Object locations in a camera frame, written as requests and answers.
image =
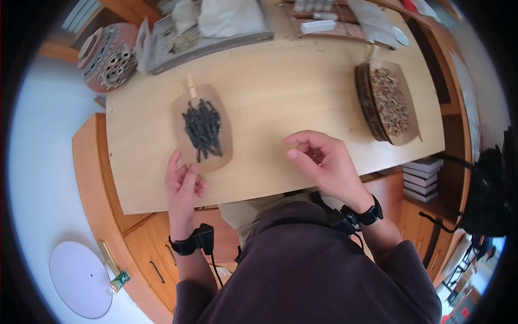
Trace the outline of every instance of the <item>stack of books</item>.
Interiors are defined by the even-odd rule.
[[[423,203],[437,197],[437,174],[442,159],[428,157],[405,163],[403,167],[403,193]]]

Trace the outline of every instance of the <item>white plastic disc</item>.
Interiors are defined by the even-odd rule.
[[[99,258],[84,245],[59,244],[50,256],[49,270],[57,294],[79,316],[95,319],[110,310],[110,277]]]
[[[405,46],[408,46],[408,44],[410,44],[408,42],[407,36],[401,29],[399,29],[396,26],[392,26],[392,30],[394,31],[394,34],[396,35],[396,39],[398,42],[400,42],[401,44],[403,44]]]

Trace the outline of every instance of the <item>green can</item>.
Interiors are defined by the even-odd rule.
[[[121,273],[119,273],[119,275],[114,280],[110,281],[111,290],[114,293],[119,292],[119,290],[121,290],[122,286],[124,286],[124,284],[126,282],[128,282],[129,280],[130,280],[130,274],[128,272],[125,272],[124,270],[122,270]]]

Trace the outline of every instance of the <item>light wood tabletop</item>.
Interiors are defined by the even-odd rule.
[[[360,175],[444,150],[441,111],[434,83],[412,33],[400,14],[386,9],[410,46],[382,48],[378,59],[401,65],[409,84],[421,139],[396,147],[377,142],[362,115],[354,67],[365,45],[340,38],[296,40],[281,7],[268,5],[272,42],[229,49],[190,61],[157,76],[135,75],[107,96],[110,163],[125,214],[167,209],[164,176],[177,147],[171,103],[195,84],[211,83],[228,112],[234,157],[204,175],[210,188],[197,206],[252,199],[311,187],[289,164],[283,139],[312,129],[342,139]]]

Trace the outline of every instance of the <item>black backpack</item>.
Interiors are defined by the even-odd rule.
[[[471,170],[468,199],[461,221],[453,230],[441,224],[448,233],[462,228],[472,235],[502,237],[509,234],[512,218],[516,217],[516,211],[511,207],[511,199],[516,195],[516,161],[512,155],[511,134],[506,131],[504,135],[503,158],[498,146],[483,151],[474,165],[444,153],[435,155]],[[437,222],[423,212],[419,215]]]

